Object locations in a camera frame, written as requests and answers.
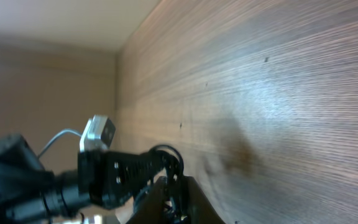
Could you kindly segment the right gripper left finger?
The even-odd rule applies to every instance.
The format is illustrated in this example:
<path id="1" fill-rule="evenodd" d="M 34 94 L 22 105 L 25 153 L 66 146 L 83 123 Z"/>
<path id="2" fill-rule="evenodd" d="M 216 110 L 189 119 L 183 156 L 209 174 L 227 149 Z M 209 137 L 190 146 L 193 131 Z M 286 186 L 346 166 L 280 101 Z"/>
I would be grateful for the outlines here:
<path id="1" fill-rule="evenodd" d="M 166 223 L 163 205 L 165 203 L 166 177 L 159 177 L 127 224 L 163 224 Z"/>

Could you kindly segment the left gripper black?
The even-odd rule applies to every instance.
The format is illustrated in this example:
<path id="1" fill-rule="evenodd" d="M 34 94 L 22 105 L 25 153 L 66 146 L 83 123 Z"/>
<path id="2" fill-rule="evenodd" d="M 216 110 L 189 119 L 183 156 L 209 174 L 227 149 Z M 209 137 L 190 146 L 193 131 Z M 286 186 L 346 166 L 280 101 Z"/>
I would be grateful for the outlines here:
<path id="1" fill-rule="evenodd" d="M 78 154 L 78 188 L 105 209 L 124 205 L 163 169 L 160 154 L 86 151 Z"/>

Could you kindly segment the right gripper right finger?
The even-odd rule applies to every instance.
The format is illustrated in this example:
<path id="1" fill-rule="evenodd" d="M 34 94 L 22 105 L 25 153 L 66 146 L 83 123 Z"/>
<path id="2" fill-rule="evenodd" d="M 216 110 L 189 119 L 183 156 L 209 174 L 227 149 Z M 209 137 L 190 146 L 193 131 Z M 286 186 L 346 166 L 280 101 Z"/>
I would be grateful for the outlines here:
<path id="1" fill-rule="evenodd" d="M 225 224 L 194 177 L 184 176 L 185 211 L 191 224 Z"/>

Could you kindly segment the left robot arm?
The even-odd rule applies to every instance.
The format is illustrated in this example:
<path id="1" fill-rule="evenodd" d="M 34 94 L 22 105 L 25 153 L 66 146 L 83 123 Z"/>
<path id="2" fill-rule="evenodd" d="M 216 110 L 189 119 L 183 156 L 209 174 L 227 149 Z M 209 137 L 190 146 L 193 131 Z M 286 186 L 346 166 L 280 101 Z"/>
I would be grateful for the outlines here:
<path id="1" fill-rule="evenodd" d="M 139 192 L 163 168 L 155 151 L 78 153 L 75 170 L 44 169 L 20 134 L 0 139 L 0 223 L 75 217 L 84 207 L 114 209 Z"/>

